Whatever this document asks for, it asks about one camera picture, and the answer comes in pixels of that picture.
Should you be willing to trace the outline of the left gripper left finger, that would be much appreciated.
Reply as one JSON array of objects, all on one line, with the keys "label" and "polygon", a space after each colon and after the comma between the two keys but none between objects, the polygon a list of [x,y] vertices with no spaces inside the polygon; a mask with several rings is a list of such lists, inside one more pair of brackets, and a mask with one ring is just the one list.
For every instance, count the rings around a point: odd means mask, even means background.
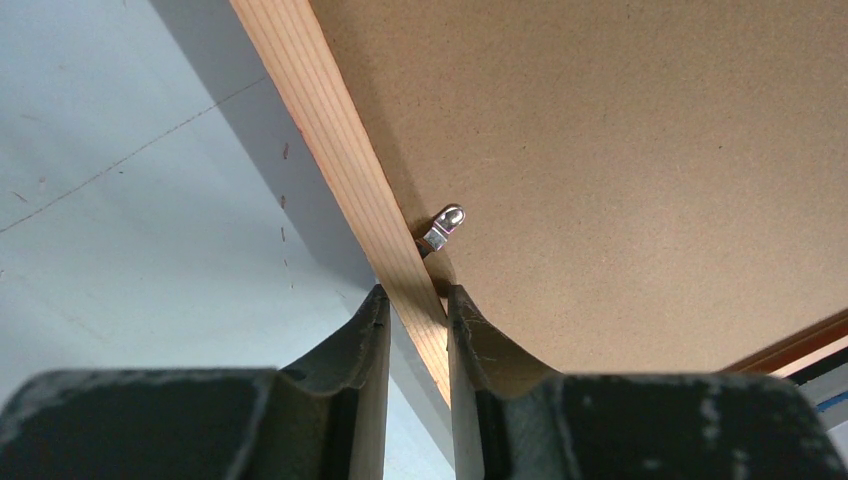
[{"label": "left gripper left finger", "polygon": [[5,479],[379,479],[390,302],[276,368],[55,370],[1,413]]}]

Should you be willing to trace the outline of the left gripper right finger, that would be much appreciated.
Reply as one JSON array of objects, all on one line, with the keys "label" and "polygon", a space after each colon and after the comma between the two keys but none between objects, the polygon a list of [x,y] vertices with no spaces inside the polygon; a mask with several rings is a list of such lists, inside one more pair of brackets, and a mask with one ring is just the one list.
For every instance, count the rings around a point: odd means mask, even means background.
[{"label": "left gripper right finger", "polygon": [[790,382],[739,373],[566,374],[517,345],[466,290],[448,297],[460,479],[843,479]]}]

